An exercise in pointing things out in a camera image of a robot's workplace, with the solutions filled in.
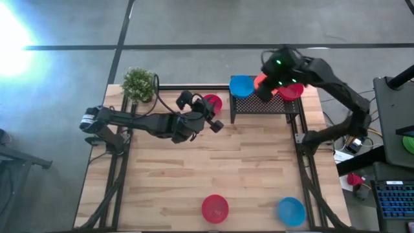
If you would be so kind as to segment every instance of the red bowl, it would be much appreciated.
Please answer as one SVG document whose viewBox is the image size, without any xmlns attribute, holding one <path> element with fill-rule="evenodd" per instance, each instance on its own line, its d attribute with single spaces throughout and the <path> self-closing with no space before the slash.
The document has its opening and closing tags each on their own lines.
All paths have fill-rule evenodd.
<svg viewBox="0 0 414 233">
<path fill-rule="evenodd" d="M 254 89 L 257 90 L 259 89 L 259 85 L 260 83 L 266 78 L 266 75 L 263 74 L 262 72 L 256 76 L 256 78 L 254 79 Z M 278 92 L 277 89 L 273 89 L 272 94 L 275 95 Z"/>
<path fill-rule="evenodd" d="M 304 90 L 304 86 L 302 84 L 295 83 L 287 87 L 280 87 L 279 95 L 284 100 L 293 101 L 302 95 L 303 90 Z"/>
<path fill-rule="evenodd" d="M 217 114 L 220 112 L 223 102 L 221 101 L 220 97 L 216 96 L 215 94 L 207 94 L 203 97 L 204 99 L 208 100 L 211 105 L 214 105 L 214 113 Z"/>
<path fill-rule="evenodd" d="M 207 222 L 221 223 L 227 218 L 228 203 L 220 195 L 210 195 L 202 202 L 201 213 Z"/>
</svg>

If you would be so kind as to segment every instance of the potted plant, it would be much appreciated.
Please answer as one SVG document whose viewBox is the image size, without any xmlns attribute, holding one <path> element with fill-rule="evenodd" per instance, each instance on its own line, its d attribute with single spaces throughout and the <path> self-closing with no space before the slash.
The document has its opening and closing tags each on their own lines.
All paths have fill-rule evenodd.
<svg viewBox="0 0 414 233">
<path fill-rule="evenodd" d="M 130 69 L 121 85 L 126 95 L 134 104 L 139 101 L 148 103 L 154 96 L 154 74 L 143 68 Z"/>
</svg>

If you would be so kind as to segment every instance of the blue plastic bowl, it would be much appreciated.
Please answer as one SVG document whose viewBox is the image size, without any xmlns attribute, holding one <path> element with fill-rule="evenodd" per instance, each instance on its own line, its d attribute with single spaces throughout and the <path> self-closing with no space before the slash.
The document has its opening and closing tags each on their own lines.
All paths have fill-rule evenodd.
<svg viewBox="0 0 414 233">
<path fill-rule="evenodd" d="M 237 75 L 230 80 L 230 92 L 236 98 L 247 98 L 254 91 L 253 79 L 247 75 Z"/>
<path fill-rule="evenodd" d="M 298 227 L 305 221 L 305 207 L 296 198 L 285 197 L 279 202 L 278 216 L 289 227 Z"/>
</svg>

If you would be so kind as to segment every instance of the concrete floor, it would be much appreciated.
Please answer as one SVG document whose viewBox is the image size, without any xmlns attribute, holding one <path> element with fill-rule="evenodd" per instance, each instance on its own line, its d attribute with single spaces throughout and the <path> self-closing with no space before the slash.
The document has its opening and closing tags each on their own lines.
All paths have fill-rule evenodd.
<svg viewBox="0 0 414 233">
<path fill-rule="evenodd" d="M 11 147 L 53 160 L 49 170 L 32 168 L 9 232 L 71 228 L 91 151 L 83 141 L 86 134 L 78 129 L 80 117 L 87 107 L 102 103 L 115 54 L 113 50 L 15 53 L 10 45 L 16 41 L 116 45 L 127 4 L 128 0 L 0 2 L 0 18 L 14 18 L 0 20 L 0 30 L 6 30 L 0 38 L 6 51 L 0 54 L 0 128 L 14 136 Z M 404 0 L 135 3 L 126 45 L 187 43 L 414 43 L 414 17 Z M 123 51 L 115 83 L 122 83 L 123 73 L 134 66 L 157 72 L 162 83 L 226 83 L 233 74 L 257 74 L 260 52 Z M 414 49 L 304 49 L 302 53 L 326 59 L 336 75 L 358 92 L 372 89 L 374 77 L 396 75 L 414 60 Z M 373 93 L 364 96 L 371 99 Z M 320 98 L 330 96 L 320 91 Z M 347 110 L 336 100 L 322 106 L 335 123 L 345 118 Z M 380 130 L 379 122 L 372 127 Z M 374 135 L 371 138 L 381 143 Z M 373 207 L 345 196 L 354 226 L 378 228 Z M 361 221 L 369 215 L 369 221 Z"/>
</svg>

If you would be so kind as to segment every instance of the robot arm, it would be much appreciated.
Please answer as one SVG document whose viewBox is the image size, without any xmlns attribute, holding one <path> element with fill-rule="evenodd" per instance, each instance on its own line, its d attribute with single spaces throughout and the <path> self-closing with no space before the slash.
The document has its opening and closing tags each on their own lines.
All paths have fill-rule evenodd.
<svg viewBox="0 0 414 233">
<path fill-rule="evenodd" d="M 283 47 L 273 52 L 261 70 L 267 76 L 256 95 L 263 101 L 272 98 L 271 90 L 293 83 L 320 87 L 331 94 L 353 113 L 341 124 L 319 132 L 309 131 L 302 140 L 305 154 L 314 155 L 326 140 L 336 140 L 345 135 L 366 136 L 371 122 L 369 100 L 363 98 L 335 76 L 331 66 L 320 58 L 309 58 L 294 49 Z"/>
<path fill-rule="evenodd" d="M 117 154 L 124 152 L 124 138 L 121 134 L 113 133 L 108 125 L 122 126 L 126 128 L 141 129 L 150 135 L 160 139 L 171 139 L 174 143 L 194 140 L 195 136 L 204 129 L 204 123 L 211 125 L 215 133 L 223 128 L 220 121 L 212 122 L 215 116 L 213 106 L 208 102 L 198 99 L 191 101 L 192 94 L 183 91 L 177 99 L 177 105 L 184 109 L 186 104 L 190 105 L 188 113 L 155 113 L 151 115 L 132 115 L 115 111 L 108 107 L 97 106 L 86 110 L 80 129 L 85 133 L 92 133 L 101 138 L 107 144 L 107 149 Z"/>
</svg>

